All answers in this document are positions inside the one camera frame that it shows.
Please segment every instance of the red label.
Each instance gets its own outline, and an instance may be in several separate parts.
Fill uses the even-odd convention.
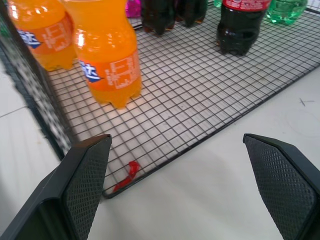
[[[138,50],[114,62],[79,59],[87,84],[98,91],[111,92],[130,86],[141,75]]]
[[[67,14],[56,24],[36,29],[20,28],[18,33],[30,51],[39,55],[59,52],[72,43],[72,23]]]
[[[243,12],[258,12],[269,7],[271,0],[223,0],[223,5]]]

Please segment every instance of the fanta bottle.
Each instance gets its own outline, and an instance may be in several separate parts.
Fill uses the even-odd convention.
[[[73,42],[93,97],[124,108],[141,91],[136,33],[126,0],[61,0],[74,21]]]
[[[72,23],[58,0],[8,0],[8,11],[23,41],[47,71],[73,66]]]

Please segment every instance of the green bottle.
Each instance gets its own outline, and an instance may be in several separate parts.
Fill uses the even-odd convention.
[[[221,8],[222,0],[214,0],[213,4],[215,7],[217,7],[219,9],[219,8]]]
[[[272,23],[291,25],[307,7],[308,0],[272,0],[266,16]]]
[[[4,5],[7,7],[8,6],[7,0],[3,0],[3,2],[4,2]],[[7,26],[2,19],[0,19],[0,35],[2,35],[3,37],[9,37]]]

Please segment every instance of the wire mesh shelf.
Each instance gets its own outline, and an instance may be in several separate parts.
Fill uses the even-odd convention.
[[[178,23],[162,37],[137,30],[141,96],[125,109],[95,102],[81,67],[49,72],[50,84],[74,136],[107,133],[112,148],[104,183],[111,198],[253,110],[320,64],[320,17],[305,12],[292,26],[263,21],[247,56],[221,55],[216,46],[220,10],[203,24]],[[114,192],[140,169],[134,181]]]
[[[130,17],[128,19],[134,29],[138,29],[142,26],[140,17]]]

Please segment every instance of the coca-cola bottle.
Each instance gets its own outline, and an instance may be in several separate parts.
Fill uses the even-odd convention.
[[[177,0],[176,21],[184,20],[185,25],[190,27],[195,22],[202,23],[208,8],[208,0]]]
[[[257,40],[260,24],[271,0],[223,0],[217,28],[222,54],[246,55]]]
[[[142,0],[141,18],[146,33],[162,35],[175,26],[175,0]]]

